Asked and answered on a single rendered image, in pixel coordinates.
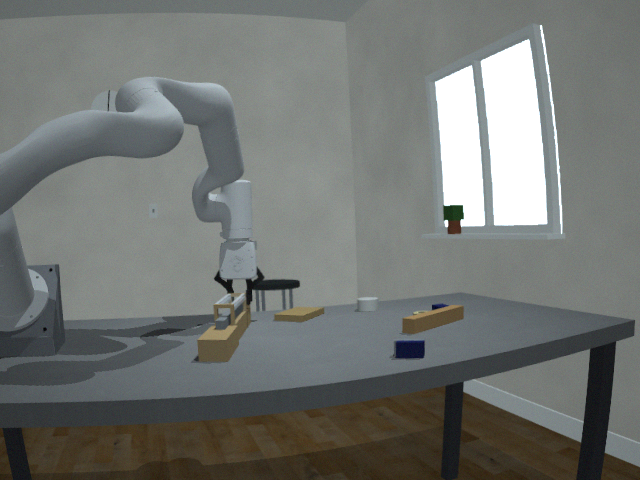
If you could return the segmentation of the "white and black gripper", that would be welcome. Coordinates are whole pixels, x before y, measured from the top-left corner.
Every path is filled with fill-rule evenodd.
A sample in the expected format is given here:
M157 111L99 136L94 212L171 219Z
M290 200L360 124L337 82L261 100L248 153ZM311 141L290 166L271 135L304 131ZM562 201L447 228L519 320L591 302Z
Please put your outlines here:
M220 246L219 271L214 280L220 283L228 293L234 293L232 288L233 280L246 279L246 302L247 305L250 305L250 302L252 302L252 289L264 279L256 261L255 246L251 240L224 241ZM256 275L258 278L252 282L251 279L255 278ZM227 280L227 282L223 279Z

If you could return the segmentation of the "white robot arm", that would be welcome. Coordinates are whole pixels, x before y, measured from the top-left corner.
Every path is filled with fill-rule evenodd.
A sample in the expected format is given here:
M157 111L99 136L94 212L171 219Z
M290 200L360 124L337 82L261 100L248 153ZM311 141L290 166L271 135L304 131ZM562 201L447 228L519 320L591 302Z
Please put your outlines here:
M51 120L0 154L0 331L29 326L49 299L43 277L27 267L12 206L67 166L101 156L157 157L178 145L184 123L197 125L209 166L193 186L196 215L221 222L226 241L253 238L251 182L239 180L244 161L224 87L142 77L119 89L115 106L117 112L84 110ZM209 193L219 187L220 194Z

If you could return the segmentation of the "tan wooden batten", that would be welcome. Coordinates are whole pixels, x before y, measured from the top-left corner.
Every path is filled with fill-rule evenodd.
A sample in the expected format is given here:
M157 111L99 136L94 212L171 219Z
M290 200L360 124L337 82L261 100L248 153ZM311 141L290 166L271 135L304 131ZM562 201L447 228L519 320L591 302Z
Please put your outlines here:
M402 318L402 333L416 334L464 319L464 306L451 305Z

